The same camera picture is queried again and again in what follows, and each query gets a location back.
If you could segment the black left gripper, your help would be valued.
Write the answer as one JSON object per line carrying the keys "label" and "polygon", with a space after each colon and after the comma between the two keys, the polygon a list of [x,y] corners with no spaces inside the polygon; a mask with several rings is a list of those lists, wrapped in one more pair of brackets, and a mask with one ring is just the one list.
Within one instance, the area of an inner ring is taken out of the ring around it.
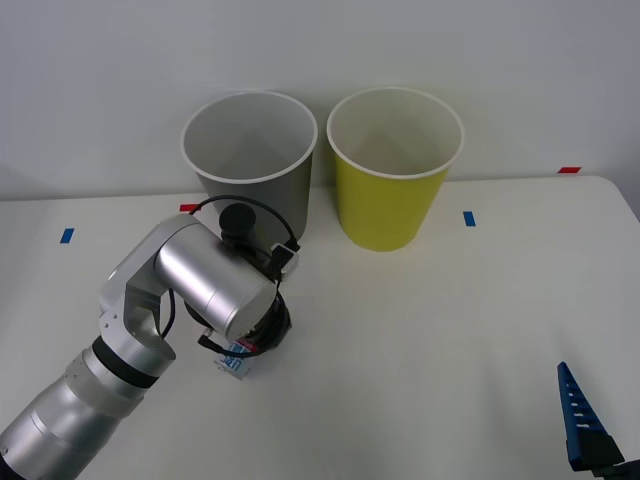
{"label": "black left gripper", "polygon": [[254,351],[266,352],[279,346],[292,327],[291,316],[284,298],[278,293],[269,311],[243,337]]}

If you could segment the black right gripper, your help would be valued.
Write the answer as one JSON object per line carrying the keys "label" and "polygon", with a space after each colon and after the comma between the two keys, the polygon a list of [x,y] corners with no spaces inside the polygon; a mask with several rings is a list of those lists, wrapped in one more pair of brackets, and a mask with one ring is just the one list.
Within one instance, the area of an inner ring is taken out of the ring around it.
{"label": "black right gripper", "polygon": [[572,470],[589,470],[603,480],[640,480],[640,460],[625,462],[565,362],[557,366],[557,374]]}

